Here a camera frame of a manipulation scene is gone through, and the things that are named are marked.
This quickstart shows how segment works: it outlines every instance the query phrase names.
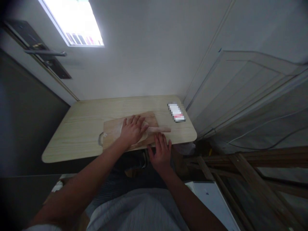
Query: finger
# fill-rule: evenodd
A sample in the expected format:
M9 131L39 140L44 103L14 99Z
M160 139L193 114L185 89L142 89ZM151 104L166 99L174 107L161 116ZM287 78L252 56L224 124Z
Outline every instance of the finger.
M126 126L127 118L124 119L122 127Z
M142 123L144 122L144 120L145 120L145 117L144 117L144 116L141 116L141 117L139 118L139 120L137 121L137 125L138 125L139 127L141 127L141 126L142 126Z
M163 138L163 135L162 135L161 133L159 133L159 134L158 134L158 138L159 138L161 150L164 151L164 150L165 150L165 146L164 146L164 138Z
M153 154L151 146L149 145L148 145L148 153L149 153L150 161L152 162L154 160L154 154Z
M131 124L133 119L134 119L135 115L132 115L128 120L127 120L127 124Z
M165 134L163 134L163 139L164 139L164 147L165 147L165 150L168 151L167 139L166 139Z
M171 145L172 145L171 140L169 140L169 146L168 146L169 153L171 153Z
M156 153L161 153L161 146L160 146L157 135L155 135L155 146L156 146Z
M140 133L143 134L143 133L148 129L148 127L149 127L148 124L144 125L144 126L141 128Z
M136 124L137 121L139 120L139 118L140 118L139 115L135 116L135 117L133 118L132 124Z

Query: door lever handle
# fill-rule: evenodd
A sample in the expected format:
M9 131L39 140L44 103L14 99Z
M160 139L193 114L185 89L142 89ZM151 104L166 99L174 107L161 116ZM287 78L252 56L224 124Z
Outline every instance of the door lever handle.
M50 50L24 50L27 54L30 55L49 55L49 56L67 56L67 53L65 51L62 52L56 52L56 51L50 51Z

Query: forearm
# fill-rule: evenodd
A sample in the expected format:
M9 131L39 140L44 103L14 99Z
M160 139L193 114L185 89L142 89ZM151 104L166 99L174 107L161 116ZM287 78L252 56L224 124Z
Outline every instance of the forearm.
M160 173L160 176L191 231L204 230L205 226L207 230L226 230L218 218L181 181L172 168Z
M119 139L116 140L60 191L55 193L34 217L30 226L49 223L65 229L70 228L75 219L92 201L110 170L127 148L127 144Z

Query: wooden frame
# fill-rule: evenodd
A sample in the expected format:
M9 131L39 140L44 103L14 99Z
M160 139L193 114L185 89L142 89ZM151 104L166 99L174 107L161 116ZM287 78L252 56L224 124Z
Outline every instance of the wooden frame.
M308 185L264 177L256 167L308 167L308 146L212 157L184 159L187 165L201 169L208 180L215 180L226 197L231 210L236 211L242 226L255 230L225 186L220 176L246 181L275 214L286 230L307 230L300 216L294 212L280 192L308 199Z

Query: rolling pin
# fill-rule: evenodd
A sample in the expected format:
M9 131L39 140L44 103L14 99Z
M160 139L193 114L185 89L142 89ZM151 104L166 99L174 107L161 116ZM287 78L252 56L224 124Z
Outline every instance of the rolling pin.
M171 132L171 128L169 127L148 127L148 133L156 133L156 132Z

